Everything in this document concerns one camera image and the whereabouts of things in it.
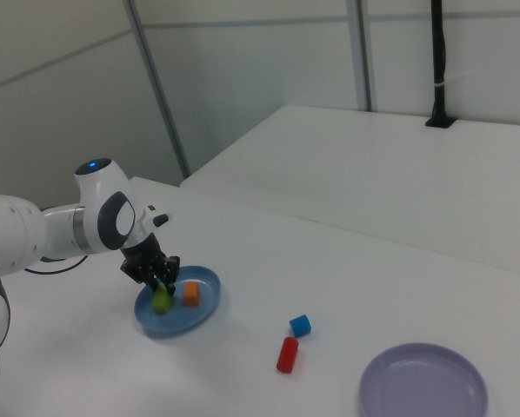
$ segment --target red cylinder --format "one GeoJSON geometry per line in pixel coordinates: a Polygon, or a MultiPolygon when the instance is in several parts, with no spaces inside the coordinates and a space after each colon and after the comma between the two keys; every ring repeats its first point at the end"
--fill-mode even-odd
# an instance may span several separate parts
{"type": "Polygon", "coordinates": [[[290,374],[293,370],[293,364],[297,357],[298,340],[294,337],[286,337],[281,346],[279,359],[277,360],[277,370],[284,374],[290,374]]]}

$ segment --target plate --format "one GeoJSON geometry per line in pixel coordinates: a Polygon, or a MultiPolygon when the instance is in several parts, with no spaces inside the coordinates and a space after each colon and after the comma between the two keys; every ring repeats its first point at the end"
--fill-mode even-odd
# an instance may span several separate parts
{"type": "Polygon", "coordinates": [[[216,309],[221,294],[221,282],[216,273],[198,266],[182,267],[175,282],[175,293],[170,311],[156,314],[152,310],[154,292],[149,286],[143,288],[135,301],[135,316],[146,330],[161,334],[176,334],[191,330],[216,309]],[[186,307],[183,304],[183,286],[187,281],[198,282],[200,305],[186,307]]]}
{"type": "Polygon", "coordinates": [[[462,355],[411,343],[386,350],[369,364],[360,401],[365,417],[483,417],[488,392],[462,355]]]}

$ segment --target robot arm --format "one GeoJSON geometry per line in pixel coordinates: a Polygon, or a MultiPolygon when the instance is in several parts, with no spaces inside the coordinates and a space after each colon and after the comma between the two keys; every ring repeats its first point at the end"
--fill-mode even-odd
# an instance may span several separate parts
{"type": "MultiPolygon", "coordinates": [[[[129,180],[111,159],[97,159],[75,172],[78,204],[44,212],[31,202],[0,195],[0,275],[52,260],[121,249],[121,270],[155,291],[175,292],[179,258],[167,257],[154,230],[169,217],[134,196],[129,180]]],[[[10,308],[0,280],[0,347],[9,329],[10,308]]]]}

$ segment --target purple plate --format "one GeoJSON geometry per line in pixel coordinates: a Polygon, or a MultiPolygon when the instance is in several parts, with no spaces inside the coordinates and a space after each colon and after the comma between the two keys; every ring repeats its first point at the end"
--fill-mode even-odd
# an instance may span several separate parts
{"type": "Polygon", "coordinates": [[[460,354],[411,343],[372,360],[361,378],[360,400],[365,417],[484,417],[488,392],[460,354]]]}

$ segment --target white tabletop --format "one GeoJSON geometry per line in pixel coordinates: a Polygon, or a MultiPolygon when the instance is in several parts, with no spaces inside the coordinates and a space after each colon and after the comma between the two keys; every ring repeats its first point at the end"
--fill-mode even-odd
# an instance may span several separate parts
{"type": "Polygon", "coordinates": [[[181,185],[520,272],[520,126],[284,107],[181,185]]]}
{"type": "Polygon", "coordinates": [[[426,341],[465,355],[489,389],[489,417],[520,417],[520,274],[142,179],[163,204],[157,232],[183,265],[213,269],[216,312],[187,334],[147,337],[142,288],[120,253],[55,276],[3,278],[10,334],[0,417],[359,416],[369,361],[426,341]],[[275,365],[289,319],[307,314],[291,375],[275,365]]]}

